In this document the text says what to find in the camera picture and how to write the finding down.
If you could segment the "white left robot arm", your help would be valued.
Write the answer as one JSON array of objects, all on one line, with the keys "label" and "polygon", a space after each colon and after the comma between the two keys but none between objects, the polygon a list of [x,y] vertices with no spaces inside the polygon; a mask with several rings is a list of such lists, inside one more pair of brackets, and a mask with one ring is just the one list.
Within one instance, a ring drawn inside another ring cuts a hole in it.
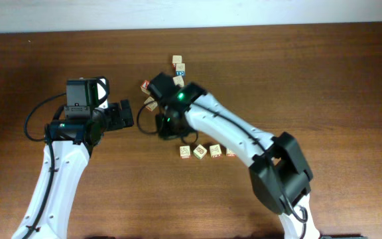
[{"label": "white left robot arm", "polygon": [[25,217],[13,238],[66,238],[76,189],[94,147],[107,131],[133,126],[128,100],[104,102],[88,118],[60,119],[60,106],[44,127],[44,157]]}]

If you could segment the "red edged block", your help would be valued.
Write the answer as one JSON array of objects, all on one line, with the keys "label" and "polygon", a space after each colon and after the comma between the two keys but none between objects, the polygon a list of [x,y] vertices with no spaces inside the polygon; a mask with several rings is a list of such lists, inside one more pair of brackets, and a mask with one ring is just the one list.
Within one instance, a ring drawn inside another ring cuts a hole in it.
[{"label": "red edged block", "polygon": [[229,148],[226,149],[226,156],[227,157],[235,157],[236,154]]}]

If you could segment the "bird red I block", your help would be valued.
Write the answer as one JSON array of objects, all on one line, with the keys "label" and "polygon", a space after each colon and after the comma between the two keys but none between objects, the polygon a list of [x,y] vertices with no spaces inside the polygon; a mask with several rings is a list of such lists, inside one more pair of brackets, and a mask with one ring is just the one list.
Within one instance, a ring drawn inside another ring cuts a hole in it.
[{"label": "bird red I block", "polygon": [[191,157],[190,146],[180,146],[180,158],[181,159],[189,159]]}]

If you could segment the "pineapple 2 block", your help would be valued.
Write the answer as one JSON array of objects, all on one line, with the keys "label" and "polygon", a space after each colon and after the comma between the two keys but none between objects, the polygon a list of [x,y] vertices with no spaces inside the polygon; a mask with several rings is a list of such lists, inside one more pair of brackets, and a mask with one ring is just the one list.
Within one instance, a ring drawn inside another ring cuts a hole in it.
[{"label": "pineapple 2 block", "polygon": [[193,150],[193,154],[198,159],[203,159],[204,156],[207,154],[208,150],[201,144],[197,145],[195,149]]}]

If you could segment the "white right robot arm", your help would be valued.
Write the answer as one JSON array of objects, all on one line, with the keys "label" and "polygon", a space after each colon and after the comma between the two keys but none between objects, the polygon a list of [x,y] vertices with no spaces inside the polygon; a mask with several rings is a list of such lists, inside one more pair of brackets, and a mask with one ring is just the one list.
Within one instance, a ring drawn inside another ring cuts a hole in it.
[{"label": "white right robot arm", "polygon": [[313,173],[291,134],[275,136],[252,126],[194,83],[152,83],[149,90],[165,108],[166,136],[201,131],[237,155],[249,169],[257,199],[279,216],[285,238],[321,237],[309,207]]}]

